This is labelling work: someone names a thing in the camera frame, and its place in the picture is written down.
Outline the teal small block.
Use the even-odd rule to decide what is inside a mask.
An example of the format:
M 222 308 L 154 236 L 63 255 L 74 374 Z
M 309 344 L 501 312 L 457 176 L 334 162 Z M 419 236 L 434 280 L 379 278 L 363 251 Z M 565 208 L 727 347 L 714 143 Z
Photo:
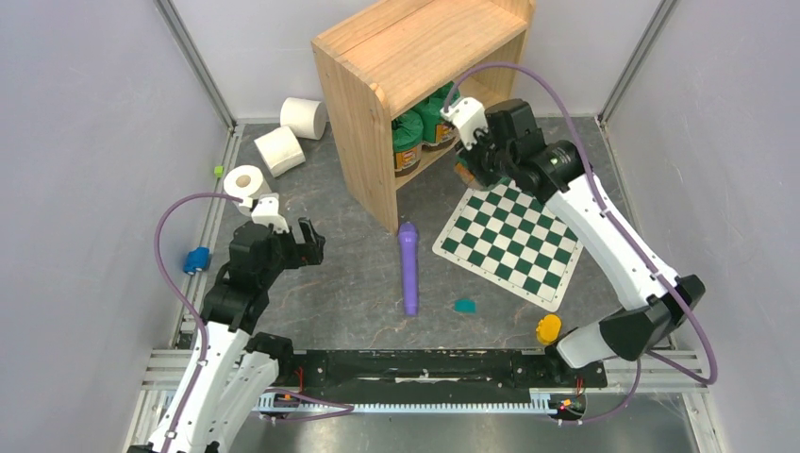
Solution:
M 454 311 L 459 313 L 476 313 L 476 303 L 470 299 L 459 299 L 454 302 Z

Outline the white toilet roll middle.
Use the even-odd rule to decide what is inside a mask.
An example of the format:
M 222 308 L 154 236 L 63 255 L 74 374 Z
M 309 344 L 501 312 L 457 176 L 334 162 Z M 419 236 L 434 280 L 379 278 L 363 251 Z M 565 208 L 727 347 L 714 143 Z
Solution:
M 279 177 L 306 161 L 300 142 L 288 126 L 280 126 L 255 139 L 255 145 L 272 177 Z

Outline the green roll orange label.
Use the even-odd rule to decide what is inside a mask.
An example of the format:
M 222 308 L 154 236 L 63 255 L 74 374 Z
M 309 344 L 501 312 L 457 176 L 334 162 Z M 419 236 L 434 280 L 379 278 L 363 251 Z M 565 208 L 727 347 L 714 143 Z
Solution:
M 448 82 L 412 108 L 422 119 L 424 151 L 443 149 L 456 138 L 454 129 L 441 117 L 445 97 L 453 86 L 453 82 Z

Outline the blue toy car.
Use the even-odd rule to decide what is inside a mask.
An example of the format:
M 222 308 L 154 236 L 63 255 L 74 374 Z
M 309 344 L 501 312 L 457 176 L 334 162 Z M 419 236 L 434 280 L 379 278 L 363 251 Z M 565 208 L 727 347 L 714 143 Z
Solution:
M 205 272 L 208 269 L 209 260 L 210 250 L 207 247 L 198 246 L 187 254 L 182 271 L 190 276 Z

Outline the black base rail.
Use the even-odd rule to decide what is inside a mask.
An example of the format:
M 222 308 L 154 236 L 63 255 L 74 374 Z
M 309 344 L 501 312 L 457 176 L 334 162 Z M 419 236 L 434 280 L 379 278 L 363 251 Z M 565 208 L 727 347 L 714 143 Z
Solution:
M 349 405 L 523 403 L 532 389 L 608 385 L 601 362 L 574 370 L 542 349 L 309 349 L 279 365 L 277 388 Z

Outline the wooden shelf unit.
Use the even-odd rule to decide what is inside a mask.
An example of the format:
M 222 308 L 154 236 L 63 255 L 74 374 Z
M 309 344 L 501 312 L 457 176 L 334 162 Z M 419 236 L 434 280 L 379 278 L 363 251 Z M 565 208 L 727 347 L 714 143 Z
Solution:
M 379 1 L 312 40 L 347 189 L 390 233 L 398 190 L 444 154 L 427 153 L 395 176 L 392 120 L 456 80 L 485 106 L 511 98 L 510 71 L 467 72 L 520 62 L 535 9 L 533 1 Z

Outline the white toilet roll front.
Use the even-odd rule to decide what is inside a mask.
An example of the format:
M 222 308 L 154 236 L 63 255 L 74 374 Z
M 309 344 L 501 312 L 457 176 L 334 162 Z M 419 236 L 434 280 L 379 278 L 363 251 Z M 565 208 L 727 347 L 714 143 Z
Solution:
M 273 192 L 261 170 L 254 165 L 233 168 L 224 178 L 223 189 L 230 196 L 251 202 Z

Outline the green white chessboard mat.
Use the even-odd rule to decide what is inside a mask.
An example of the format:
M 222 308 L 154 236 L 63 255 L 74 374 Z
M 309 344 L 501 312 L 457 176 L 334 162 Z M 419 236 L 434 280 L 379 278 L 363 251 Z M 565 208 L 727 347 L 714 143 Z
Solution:
M 571 229 L 513 183 L 468 189 L 432 251 L 533 305 L 555 312 L 583 244 Z

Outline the purple toy microphone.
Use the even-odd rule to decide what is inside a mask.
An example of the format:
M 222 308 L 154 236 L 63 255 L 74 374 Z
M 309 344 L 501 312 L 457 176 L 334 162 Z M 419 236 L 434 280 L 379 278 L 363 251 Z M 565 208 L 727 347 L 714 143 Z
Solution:
M 416 316 L 419 310 L 418 231 L 411 222 L 403 223 L 397 234 L 401 256 L 403 303 L 406 316 Z

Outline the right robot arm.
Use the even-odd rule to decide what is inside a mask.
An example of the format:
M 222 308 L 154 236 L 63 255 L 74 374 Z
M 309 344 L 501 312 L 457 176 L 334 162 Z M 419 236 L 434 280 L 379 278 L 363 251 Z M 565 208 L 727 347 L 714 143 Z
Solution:
M 476 182 L 490 188 L 510 180 L 553 212 L 606 274 L 621 309 L 557 340 L 544 361 L 547 377 L 568 385 L 583 367 L 617 356 L 640 358 L 680 327 L 706 292 L 696 275 L 679 276 L 646 245 L 608 199 L 577 146 L 547 143 L 526 101 L 485 108 L 472 97 L 443 113 L 461 140 L 458 157 Z

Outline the white toilet roll back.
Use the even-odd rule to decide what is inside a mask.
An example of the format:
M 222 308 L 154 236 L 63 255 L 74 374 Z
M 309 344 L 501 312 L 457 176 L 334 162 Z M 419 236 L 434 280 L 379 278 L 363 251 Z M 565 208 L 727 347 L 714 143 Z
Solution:
M 298 138 L 320 140 L 328 122 L 325 103 L 287 97 L 281 106 L 279 121 Z

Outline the white toilet roll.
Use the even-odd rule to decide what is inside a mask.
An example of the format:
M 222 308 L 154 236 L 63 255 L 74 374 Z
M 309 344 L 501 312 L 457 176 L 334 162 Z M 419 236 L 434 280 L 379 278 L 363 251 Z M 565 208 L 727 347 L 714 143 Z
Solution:
M 230 196 L 251 202 L 273 192 L 261 170 L 254 165 L 233 168 L 224 178 L 223 189 Z
M 328 122 L 325 103 L 287 97 L 281 106 L 279 121 L 298 138 L 320 140 Z
M 255 145 L 272 177 L 279 177 L 306 161 L 300 142 L 288 126 L 280 126 L 255 139 Z

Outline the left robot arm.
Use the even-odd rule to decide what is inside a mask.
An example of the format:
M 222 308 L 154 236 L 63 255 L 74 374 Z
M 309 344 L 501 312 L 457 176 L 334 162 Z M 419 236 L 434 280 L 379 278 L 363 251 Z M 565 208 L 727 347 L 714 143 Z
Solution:
M 205 296 L 191 362 L 156 430 L 131 452 L 227 452 L 257 400 L 296 372 L 292 341 L 257 332 L 269 290 L 286 270 L 319 265 L 325 237 L 307 217 L 292 230 L 252 221 L 238 227 L 229 260 Z

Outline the yellow toy piece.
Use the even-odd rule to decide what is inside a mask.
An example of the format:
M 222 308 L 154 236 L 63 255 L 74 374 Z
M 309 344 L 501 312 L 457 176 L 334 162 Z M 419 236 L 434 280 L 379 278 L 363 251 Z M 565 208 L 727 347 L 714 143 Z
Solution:
M 561 328 L 562 321 L 557 315 L 546 314 L 535 328 L 536 339 L 543 345 L 553 344 L 557 341 Z

